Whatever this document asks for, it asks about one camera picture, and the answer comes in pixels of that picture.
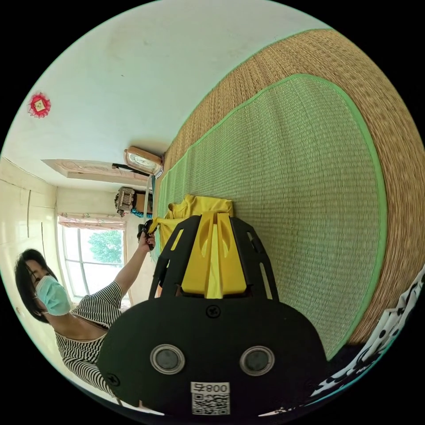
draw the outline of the woven straw mat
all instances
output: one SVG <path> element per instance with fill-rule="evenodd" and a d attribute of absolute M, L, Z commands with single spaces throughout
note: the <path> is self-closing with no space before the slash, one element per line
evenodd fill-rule
<path fill-rule="evenodd" d="M 379 159 L 350 98 L 309 75 L 261 91 L 168 171 L 158 214 L 186 193 L 233 200 L 264 243 L 280 301 L 332 357 L 370 302 L 386 239 Z"/>
<path fill-rule="evenodd" d="M 425 262 L 425 153 L 416 126 L 384 73 L 334 30 L 312 30 L 276 42 L 225 76 L 183 124 L 165 155 L 164 173 L 188 147 L 260 90 L 296 73 L 327 79 L 353 99 L 375 143 L 387 195 L 387 244 L 374 296 L 350 342 L 365 342 L 397 304 Z M 155 197 L 155 212 L 158 196 Z"/>

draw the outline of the qr code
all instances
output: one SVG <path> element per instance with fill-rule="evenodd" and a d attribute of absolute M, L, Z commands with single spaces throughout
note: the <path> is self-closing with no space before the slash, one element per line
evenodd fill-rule
<path fill-rule="evenodd" d="M 230 394 L 192 394 L 195 415 L 229 415 Z"/>
<path fill-rule="evenodd" d="M 228 382 L 191 382 L 194 415 L 230 415 Z"/>

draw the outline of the striped shirt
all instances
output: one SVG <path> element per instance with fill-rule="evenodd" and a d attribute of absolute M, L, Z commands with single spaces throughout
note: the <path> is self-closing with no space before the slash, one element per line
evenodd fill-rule
<path fill-rule="evenodd" d="M 95 294 L 83 297 L 78 307 L 71 313 L 108 330 L 121 315 L 122 298 L 121 287 L 112 282 Z M 59 352 L 65 366 L 84 382 L 115 397 L 96 366 L 104 338 L 105 335 L 96 340 L 78 341 L 56 334 Z"/>

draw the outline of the black hair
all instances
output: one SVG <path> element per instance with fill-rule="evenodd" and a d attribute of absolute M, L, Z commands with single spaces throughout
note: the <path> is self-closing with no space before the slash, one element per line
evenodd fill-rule
<path fill-rule="evenodd" d="M 27 266 L 26 261 L 36 261 L 43 270 L 46 270 L 49 275 L 56 278 L 52 270 L 47 266 L 46 260 L 43 255 L 36 249 L 25 250 L 16 261 L 15 265 L 15 280 L 16 286 L 18 287 L 19 295 L 21 296 L 22 302 L 31 316 L 43 323 L 49 323 L 42 314 L 42 310 L 35 302 L 35 289 L 31 280 L 31 270 Z"/>

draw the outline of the surgical mask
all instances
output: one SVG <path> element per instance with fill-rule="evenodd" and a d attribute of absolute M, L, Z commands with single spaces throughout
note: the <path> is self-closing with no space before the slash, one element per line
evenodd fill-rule
<path fill-rule="evenodd" d="M 52 316 L 63 316 L 71 311 L 71 304 L 64 287 L 52 276 L 43 276 L 35 293 Z"/>

